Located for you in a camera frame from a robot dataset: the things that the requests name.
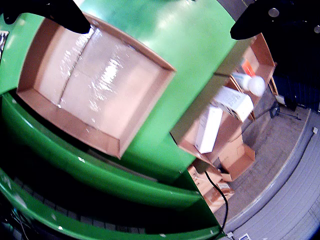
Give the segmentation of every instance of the shelf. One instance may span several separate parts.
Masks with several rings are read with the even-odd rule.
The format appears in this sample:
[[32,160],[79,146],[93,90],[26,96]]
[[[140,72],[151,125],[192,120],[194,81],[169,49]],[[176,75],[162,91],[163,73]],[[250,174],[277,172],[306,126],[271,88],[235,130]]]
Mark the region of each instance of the shelf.
[[[265,86],[267,87],[275,70],[275,63],[271,57],[271,53],[262,34],[257,35],[251,42],[251,45],[249,47],[247,46],[245,50],[241,51],[243,47],[244,42],[240,42],[238,46],[235,46],[236,49],[231,50],[230,53],[235,54],[234,58],[232,58],[232,55],[229,54],[226,57],[225,61],[218,68],[218,73],[216,72],[217,74],[215,74],[213,78],[224,78],[224,85],[226,87],[248,94],[252,100],[253,106],[255,107],[261,97],[255,96],[251,92],[241,89],[237,82],[229,77],[229,74],[235,71],[237,64],[239,64],[241,61],[241,58],[245,58],[250,62],[255,74],[264,79]],[[230,141],[232,136],[237,132],[237,130],[241,128],[241,125],[243,123],[232,115],[224,112],[212,152],[201,154],[195,148],[194,144],[199,127],[199,116],[203,112],[203,108],[201,112],[199,112],[198,110],[196,117],[190,115],[190,112],[190,109],[186,111],[186,114],[189,114],[189,118],[195,118],[194,122],[191,124],[191,127],[188,129],[188,131],[186,131],[185,134],[183,134],[183,137],[181,139],[176,139],[174,134],[172,134],[172,136],[181,149],[192,154],[196,158],[201,159],[208,164],[211,164],[219,157],[220,152]],[[251,116],[249,117],[254,120],[254,113],[252,112]],[[175,128],[173,128],[173,130],[174,132],[179,132],[179,130]]]

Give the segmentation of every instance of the cardboard box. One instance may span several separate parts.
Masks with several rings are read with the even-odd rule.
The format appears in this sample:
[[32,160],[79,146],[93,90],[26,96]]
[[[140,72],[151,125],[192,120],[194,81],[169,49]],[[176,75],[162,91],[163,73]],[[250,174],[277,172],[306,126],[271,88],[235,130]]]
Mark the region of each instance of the cardboard box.
[[[205,173],[198,173],[197,169],[191,165],[188,167],[188,172],[193,179],[195,185],[199,189],[199,192],[204,196],[207,192],[209,192],[214,186],[211,184],[211,182],[208,180]],[[221,181],[222,176],[219,173],[219,171],[213,167],[210,166],[206,172],[208,173],[210,179],[214,184],[217,184]]]
[[[217,187],[220,188],[227,200],[235,194],[235,191],[224,181],[218,182]],[[207,192],[203,198],[213,213],[226,203],[216,188]]]
[[214,96],[214,103],[227,112],[244,122],[254,109],[251,98],[242,92],[223,86]]
[[225,172],[222,179],[232,182],[243,174],[255,161],[255,151],[244,144],[242,134],[228,142],[219,154],[219,160]]
[[195,148],[199,153],[210,153],[214,148],[221,123],[223,111],[211,104],[199,119],[199,127],[195,138]]
[[17,94],[71,136],[120,158],[175,69],[119,29],[86,17],[94,26],[86,35],[43,21]]

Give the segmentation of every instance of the brown box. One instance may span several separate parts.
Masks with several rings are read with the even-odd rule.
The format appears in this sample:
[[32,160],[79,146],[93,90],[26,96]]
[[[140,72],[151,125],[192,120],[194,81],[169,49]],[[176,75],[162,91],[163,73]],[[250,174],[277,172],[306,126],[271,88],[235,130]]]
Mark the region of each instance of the brown box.
[[175,69],[139,41],[97,18],[86,35],[41,24],[17,94],[42,117],[120,158]]
[[[220,188],[227,200],[235,194],[235,191],[224,181],[218,182],[217,187]],[[226,203],[216,188],[207,192],[203,198],[213,213]]]
[[255,151],[244,144],[241,128],[240,135],[228,142],[219,154],[219,160],[226,172],[221,173],[222,179],[232,182],[243,174],[255,161]]
[[[211,184],[211,182],[208,180],[207,176],[205,173],[198,173],[196,168],[191,165],[188,167],[188,172],[190,176],[192,177],[195,185],[199,189],[199,192],[204,196],[207,192],[209,192],[214,186]],[[209,166],[208,169],[206,170],[208,173],[210,179],[214,184],[217,184],[218,182],[221,181],[222,176],[220,172],[214,167],[214,166]]]

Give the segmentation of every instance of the white box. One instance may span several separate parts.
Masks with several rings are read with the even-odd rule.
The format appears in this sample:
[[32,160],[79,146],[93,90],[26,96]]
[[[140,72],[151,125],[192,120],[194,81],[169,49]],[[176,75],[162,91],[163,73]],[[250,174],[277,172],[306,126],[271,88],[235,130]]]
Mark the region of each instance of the white box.
[[244,122],[254,109],[249,95],[223,86],[214,97],[214,102],[224,112],[227,112]]
[[201,115],[194,144],[199,153],[210,153],[214,149],[222,113],[220,108],[210,104]]

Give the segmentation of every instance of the concrete floor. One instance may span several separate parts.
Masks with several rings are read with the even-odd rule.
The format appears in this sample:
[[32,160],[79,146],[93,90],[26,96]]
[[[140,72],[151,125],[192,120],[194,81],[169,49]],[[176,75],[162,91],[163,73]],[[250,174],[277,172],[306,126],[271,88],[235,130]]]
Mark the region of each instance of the concrete floor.
[[[255,116],[269,109],[274,101],[275,97],[267,88],[254,110]],[[295,116],[298,114],[301,120],[282,114],[271,119],[267,112],[255,122],[250,124],[251,121],[246,120],[243,124],[243,141],[255,150],[255,162],[230,182],[235,194],[229,200],[228,222],[246,211],[273,182],[294,150],[310,113],[308,109],[300,107],[295,112],[285,107],[281,107],[280,111]],[[225,207],[221,207],[214,215],[222,224]]]

